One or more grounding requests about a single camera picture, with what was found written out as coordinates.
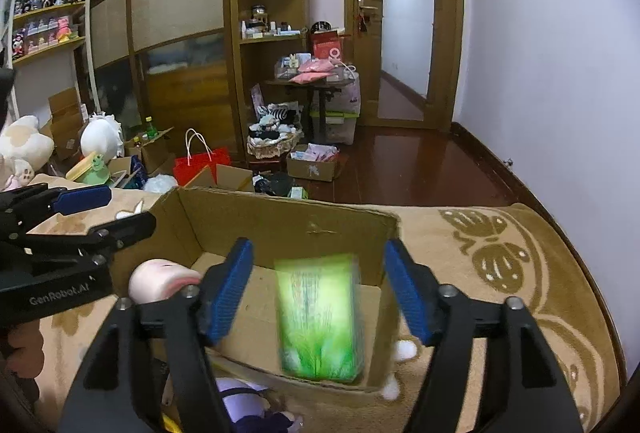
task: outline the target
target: white stuffed animal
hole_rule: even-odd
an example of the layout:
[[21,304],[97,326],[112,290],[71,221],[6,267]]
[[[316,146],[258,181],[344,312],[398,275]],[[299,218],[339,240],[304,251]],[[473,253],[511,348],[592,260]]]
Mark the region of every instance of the white stuffed animal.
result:
[[10,191],[29,185],[33,180],[33,168],[21,159],[4,158],[0,155],[0,191]]
[[53,141],[38,131],[38,118],[20,117],[0,135],[0,154],[28,162],[34,171],[42,168],[53,153]]

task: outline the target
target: beige rug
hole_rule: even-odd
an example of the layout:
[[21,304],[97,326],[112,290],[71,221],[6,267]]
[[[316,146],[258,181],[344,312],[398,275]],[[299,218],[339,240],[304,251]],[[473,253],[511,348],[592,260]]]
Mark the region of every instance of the beige rug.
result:
[[[52,185],[71,182],[37,177]],[[36,229],[41,233],[81,234],[92,225],[112,220],[119,210],[133,211],[143,200],[148,209],[157,195],[114,190],[111,204],[82,215],[56,216]],[[606,322],[584,275],[558,235],[527,207],[437,208],[376,207],[401,219],[402,239],[418,263],[428,265],[441,283],[453,283],[470,297],[501,302],[522,297],[554,349],[589,430],[619,393],[618,367]],[[45,368],[37,378],[41,390],[38,412],[51,428],[82,355],[91,343],[114,297],[42,320]],[[410,337],[406,326],[401,336]],[[360,408],[321,402],[300,402],[284,395],[290,411],[305,418],[305,432],[353,433],[402,431],[426,373],[431,349],[397,365],[401,396],[380,398]],[[469,431],[478,408],[484,365],[484,341],[474,345],[470,382],[458,431]]]

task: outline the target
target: white bag handle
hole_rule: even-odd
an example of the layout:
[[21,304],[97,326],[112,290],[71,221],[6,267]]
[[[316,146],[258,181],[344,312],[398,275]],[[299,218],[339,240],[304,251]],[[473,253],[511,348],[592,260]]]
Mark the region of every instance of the white bag handle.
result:
[[[189,137],[190,131],[193,131],[193,135]],[[206,140],[204,140],[202,133],[198,133],[193,128],[189,128],[184,132],[184,145],[187,148],[187,165],[191,165],[191,141],[193,140],[193,137],[198,137],[198,139],[204,144],[204,147],[207,150],[207,155],[209,155],[209,162],[211,162],[211,149],[209,148],[209,146],[207,146],[207,142]]]

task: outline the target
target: storage bin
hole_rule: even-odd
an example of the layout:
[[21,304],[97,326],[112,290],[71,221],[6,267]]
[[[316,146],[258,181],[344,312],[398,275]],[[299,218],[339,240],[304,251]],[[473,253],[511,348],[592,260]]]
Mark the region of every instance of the storage bin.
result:
[[[317,111],[311,112],[314,121],[314,136],[320,135],[320,114]],[[322,144],[353,144],[353,135],[356,131],[356,121],[358,116],[355,113],[344,113],[341,111],[326,112],[326,142]]]

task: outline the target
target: wooden floor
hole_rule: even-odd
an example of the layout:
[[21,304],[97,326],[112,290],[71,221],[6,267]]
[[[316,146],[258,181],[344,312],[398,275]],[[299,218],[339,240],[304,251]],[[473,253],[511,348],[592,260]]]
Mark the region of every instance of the wooden floor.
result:
[[356,128],[334,182],[299,180],[312,200],[387,206],[507,206],[516,202],[487,164],[476,164],[449,134]]

